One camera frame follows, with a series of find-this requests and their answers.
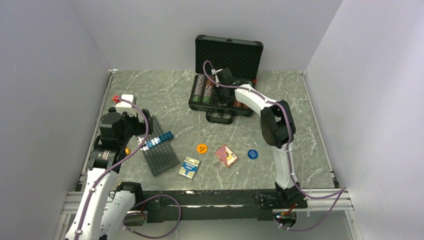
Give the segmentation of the orange big blind button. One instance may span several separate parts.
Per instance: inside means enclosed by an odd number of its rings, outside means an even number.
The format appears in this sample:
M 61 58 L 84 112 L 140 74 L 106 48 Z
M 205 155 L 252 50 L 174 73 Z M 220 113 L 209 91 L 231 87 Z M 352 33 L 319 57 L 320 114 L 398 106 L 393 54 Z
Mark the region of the orange big blind button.
M 205 153 L 208 151 L 208 147 L 207 147 L 207 145 L 206 145 L 206 144 L 201 143 L 201 144 L 199 144 L 199 145 L 196 147 L 196 151 L 197 151 L 199 154 L 205 154 Z

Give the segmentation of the red playing card deck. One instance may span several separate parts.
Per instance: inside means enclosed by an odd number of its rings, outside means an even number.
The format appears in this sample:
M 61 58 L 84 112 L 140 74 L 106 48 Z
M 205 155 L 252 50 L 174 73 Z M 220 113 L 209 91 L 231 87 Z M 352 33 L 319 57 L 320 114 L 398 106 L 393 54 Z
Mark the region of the red playing card deck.
M 232 166 L 239 159 L 239 157 L 226 144 L 216 150 L 215 155 L 227 168 Z

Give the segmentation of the blue small blind button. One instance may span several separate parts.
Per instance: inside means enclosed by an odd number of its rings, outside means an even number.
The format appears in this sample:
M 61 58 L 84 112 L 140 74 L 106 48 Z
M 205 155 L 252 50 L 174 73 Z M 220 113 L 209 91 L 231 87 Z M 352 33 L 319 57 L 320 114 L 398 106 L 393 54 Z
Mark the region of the blue small blind button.
M 256 160 L 259 157 L 259 153 L 255 149 L 250 149 L 247 152 L 247 156 L 251 160 Z

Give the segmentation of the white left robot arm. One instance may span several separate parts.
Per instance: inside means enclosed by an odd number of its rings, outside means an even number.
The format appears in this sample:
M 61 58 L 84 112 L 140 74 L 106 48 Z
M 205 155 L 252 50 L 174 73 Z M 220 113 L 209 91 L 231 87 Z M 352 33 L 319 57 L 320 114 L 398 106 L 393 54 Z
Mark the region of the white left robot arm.
M 89 155 L 87 180 L 77 213 L 66 240 L 111 240 L 116 236 L 127 211 L 144 203 L 140 183 L 125 182 L 116 189 L 110 205 L 109 193 L 118 178 L 118 162 L 128 156 L 126 147 L 133 136 L 149 134 L 153 129 L 147 109 L 130 116 L 113 107 L 100 119 L 99 135 Z

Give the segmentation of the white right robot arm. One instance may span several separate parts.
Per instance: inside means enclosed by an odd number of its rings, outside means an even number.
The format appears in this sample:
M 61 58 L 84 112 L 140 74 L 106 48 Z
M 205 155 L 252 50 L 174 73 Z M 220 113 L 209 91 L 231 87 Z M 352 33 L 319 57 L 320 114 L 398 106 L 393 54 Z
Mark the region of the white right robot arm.
M 248 80 L 237 81 L 229 68 L 212 69 L 220 97 L 238 101 L 260 116 L 262 138 L 271 147 L 276 167 L 276 203 L 288 208 L 299 194 L 294 172 L 293 140 L 296 126 L 288 103 L 276 101 L 257 91 Z

